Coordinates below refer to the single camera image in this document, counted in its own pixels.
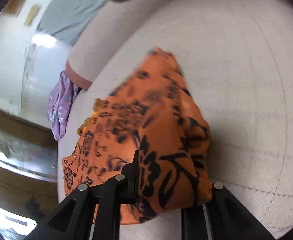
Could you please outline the orange black floral garment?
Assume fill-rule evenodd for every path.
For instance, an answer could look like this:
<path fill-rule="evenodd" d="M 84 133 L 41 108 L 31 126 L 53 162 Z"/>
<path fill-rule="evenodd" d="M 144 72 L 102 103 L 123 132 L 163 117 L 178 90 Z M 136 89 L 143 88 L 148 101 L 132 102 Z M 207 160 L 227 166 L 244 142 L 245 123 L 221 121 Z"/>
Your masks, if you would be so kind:
<path fill-rule="evenodd" d="M 121 206 L 121 223 L 139 224 L 211 200 L 206 171 L 210 127 L 171 53 L 155 48 L 81 129 L 63 158 L 65 194 L 119 174 L 138 153 L 138 197 Z"/>

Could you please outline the wooden glass-panel wardrobe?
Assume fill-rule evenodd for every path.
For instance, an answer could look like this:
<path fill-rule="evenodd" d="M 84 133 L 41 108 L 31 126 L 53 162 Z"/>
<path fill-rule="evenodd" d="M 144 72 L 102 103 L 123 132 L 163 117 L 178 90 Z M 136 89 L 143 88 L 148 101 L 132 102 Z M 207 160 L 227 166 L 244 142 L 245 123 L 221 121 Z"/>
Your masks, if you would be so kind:
<path fill-rule="evenodd" d="M 0 208 L 39 222 L 58 205 L 51 131 L 0 110 Z"/>

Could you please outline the purple floral garment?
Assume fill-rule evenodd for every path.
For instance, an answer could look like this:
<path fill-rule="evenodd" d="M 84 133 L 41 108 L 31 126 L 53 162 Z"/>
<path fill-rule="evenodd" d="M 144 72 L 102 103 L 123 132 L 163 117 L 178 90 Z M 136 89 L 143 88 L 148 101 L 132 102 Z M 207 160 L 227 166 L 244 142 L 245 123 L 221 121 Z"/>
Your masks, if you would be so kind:
<path fill-rule="evenodd" d="M 48 98 L 47 116 L 51 123 L 51 131 L 56 141 L 66 133 L 68 116 L 79 87 L 72 83 L 65 70 L 60 73 L 59 80 Z"/>

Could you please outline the beige quilted bed cover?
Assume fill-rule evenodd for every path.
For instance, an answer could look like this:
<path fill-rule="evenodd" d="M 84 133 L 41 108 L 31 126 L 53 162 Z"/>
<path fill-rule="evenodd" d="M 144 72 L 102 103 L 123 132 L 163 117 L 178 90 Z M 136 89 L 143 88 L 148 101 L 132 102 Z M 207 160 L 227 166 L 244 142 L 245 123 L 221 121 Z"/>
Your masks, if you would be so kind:
<path fill-rule="evenodd" d="M 275 237 L 293 228 L 293 6 L 288 0 L 106 3 L 68 62 L 92 84 L 76 98 L 58 158 L 77 128 L 160 47 L 172 52 L 211 127 L 209 176 Z"/>

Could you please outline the grey pillow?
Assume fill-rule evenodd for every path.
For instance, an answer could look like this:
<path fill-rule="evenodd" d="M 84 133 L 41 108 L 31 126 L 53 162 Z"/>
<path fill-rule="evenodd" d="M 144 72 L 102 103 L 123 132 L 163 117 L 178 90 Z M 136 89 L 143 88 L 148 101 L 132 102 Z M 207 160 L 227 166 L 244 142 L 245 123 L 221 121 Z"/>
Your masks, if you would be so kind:
<path fill-rule="evenodd" d="M 37 31 L 73 46 L 107 0 L 52 0 Z"/>

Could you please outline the beige wall switch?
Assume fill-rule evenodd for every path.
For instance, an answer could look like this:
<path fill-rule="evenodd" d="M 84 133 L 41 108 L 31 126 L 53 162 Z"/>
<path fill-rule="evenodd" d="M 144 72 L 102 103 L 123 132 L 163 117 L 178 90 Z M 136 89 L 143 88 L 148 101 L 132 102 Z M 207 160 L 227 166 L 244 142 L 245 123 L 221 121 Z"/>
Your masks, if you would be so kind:
<path fill-rule="evenodd" d="M 30 10 L 28 12 L 28 15 L 27 15 L 27 17 L 26 17 L 26 19 L 24 21 L 24 25 L 25 26 L 30 26 L 32 24 L 32 22 L 34 21 L 34 19 L 37 17 L 40 9 L 41 9 L 41 6 L 38 5 L 38 4 L 34 4 L 30 8 Z"/>

